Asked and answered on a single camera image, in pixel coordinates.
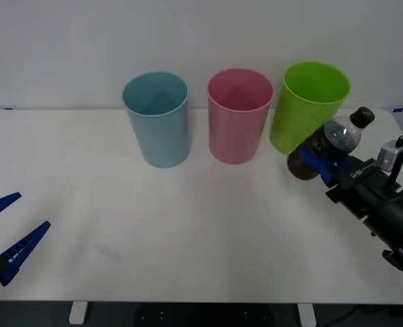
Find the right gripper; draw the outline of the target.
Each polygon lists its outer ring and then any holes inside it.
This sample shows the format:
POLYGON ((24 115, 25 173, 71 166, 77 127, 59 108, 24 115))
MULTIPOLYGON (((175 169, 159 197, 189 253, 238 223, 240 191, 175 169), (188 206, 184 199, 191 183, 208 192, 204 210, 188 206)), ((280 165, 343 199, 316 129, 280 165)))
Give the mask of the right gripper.
POLYGON ((335 162, 317 157, 305 146, 301 146, 298 153, 299 178, 310 180, 319 175, 325 185, 331 187, 326 196, 334 203, 343 204, 356 218, 379 215, 403 219, 403 188, 397 183, 403 155, 386 173, 375 159, 362 161, 347 154, 335 162))

